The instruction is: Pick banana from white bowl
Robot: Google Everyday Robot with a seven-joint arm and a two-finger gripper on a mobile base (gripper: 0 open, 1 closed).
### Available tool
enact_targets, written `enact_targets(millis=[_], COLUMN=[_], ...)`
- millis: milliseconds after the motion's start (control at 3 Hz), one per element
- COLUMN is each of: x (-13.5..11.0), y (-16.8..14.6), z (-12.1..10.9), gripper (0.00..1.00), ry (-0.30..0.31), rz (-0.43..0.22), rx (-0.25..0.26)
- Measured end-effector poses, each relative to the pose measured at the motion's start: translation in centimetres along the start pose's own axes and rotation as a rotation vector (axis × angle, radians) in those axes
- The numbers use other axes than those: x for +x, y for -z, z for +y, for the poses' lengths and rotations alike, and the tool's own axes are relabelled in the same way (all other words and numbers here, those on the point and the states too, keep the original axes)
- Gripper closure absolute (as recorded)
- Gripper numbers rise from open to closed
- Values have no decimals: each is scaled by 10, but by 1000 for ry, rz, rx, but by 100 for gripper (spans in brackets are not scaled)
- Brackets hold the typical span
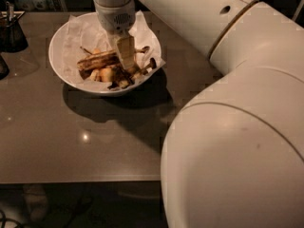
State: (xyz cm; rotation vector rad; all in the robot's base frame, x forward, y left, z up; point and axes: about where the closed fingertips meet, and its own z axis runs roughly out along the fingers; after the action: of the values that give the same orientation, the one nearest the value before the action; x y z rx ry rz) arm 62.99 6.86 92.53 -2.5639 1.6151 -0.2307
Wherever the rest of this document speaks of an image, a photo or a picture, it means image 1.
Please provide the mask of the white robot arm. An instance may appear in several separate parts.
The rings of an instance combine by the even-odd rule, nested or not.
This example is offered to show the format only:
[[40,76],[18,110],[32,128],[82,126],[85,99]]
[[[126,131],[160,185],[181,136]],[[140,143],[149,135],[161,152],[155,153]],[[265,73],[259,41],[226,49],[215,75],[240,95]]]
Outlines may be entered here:
[[[94,0],[109,31],[130,0]],[[161,153],[169,228],[304,228],[303,30],[259,0],[139,0],[221,73]]]

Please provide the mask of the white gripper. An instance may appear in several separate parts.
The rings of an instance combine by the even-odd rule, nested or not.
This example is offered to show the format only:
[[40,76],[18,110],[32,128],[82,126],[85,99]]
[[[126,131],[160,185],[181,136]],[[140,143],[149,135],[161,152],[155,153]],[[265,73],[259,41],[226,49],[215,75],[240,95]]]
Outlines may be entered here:
[[94,3],[98,20],[108,32],[107,38],[124,69],[134,66],[135,40],[127,31],[135,23],[135,3],[129,0],[119,7],[107,7]]

